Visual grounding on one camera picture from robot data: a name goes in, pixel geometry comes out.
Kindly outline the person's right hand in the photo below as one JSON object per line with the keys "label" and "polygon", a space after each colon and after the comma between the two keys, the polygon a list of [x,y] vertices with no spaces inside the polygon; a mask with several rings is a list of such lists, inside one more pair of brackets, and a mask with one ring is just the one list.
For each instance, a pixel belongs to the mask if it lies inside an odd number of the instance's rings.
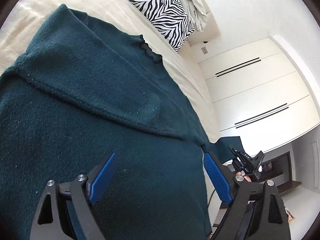
{"label": "person's right hand", "polygon": [[246,179],[246,180],[249,181],[249,182],[252,181],[252,180],[249,178],[249,176],[247,176],[247,175],[245,174],[244,171],[237,172],[236,175],[237,175],[237,176],[242,176],[244,179]]}

